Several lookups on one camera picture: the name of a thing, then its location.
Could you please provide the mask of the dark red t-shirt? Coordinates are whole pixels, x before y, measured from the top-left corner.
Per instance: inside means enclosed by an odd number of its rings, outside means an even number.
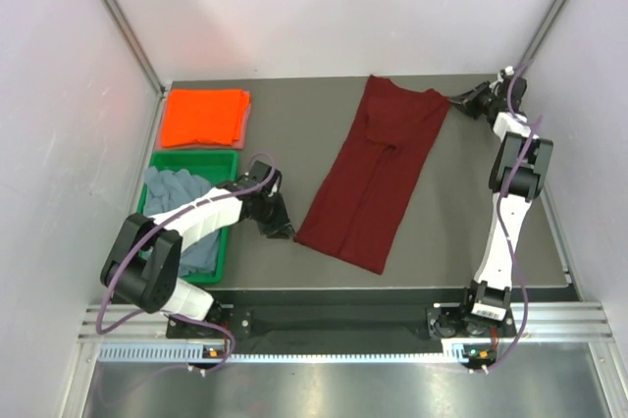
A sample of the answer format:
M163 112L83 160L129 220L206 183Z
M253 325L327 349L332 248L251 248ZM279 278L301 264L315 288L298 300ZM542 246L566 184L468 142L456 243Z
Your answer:
M434 89L411 91L370 76L296 242L382 274L448 109Z

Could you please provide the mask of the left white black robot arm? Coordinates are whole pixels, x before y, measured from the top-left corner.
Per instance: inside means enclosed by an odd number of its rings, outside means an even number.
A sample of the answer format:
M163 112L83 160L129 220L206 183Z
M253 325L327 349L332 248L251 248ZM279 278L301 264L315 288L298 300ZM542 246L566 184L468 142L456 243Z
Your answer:
M282 172L255 161L234 181L212 187L177 209L145 216L129 215L106 258L100 282L106 288L96 320L100 335L126 320L103 326L114 296L134 305L139 313L164 314L187 321L208 337L222 327L222 305L208 291L179 276L183 251L203 238L242 221L257 224L269 239L291 239L294 229L281 194Z

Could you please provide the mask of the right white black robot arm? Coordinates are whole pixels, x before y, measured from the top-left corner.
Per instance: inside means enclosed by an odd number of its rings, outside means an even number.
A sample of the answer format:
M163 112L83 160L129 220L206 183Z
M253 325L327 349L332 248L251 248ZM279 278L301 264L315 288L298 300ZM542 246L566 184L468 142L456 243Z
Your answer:
M506 67L495 80L448 99L465 116L484 118L499 140L488 182L492 220L487 244L457 312L460 328L472 336L486 335L511 321L516 248L526 216L545 187L553 153L553 141L540 135L542 120L532 122L521 110L527 68L527 64Z

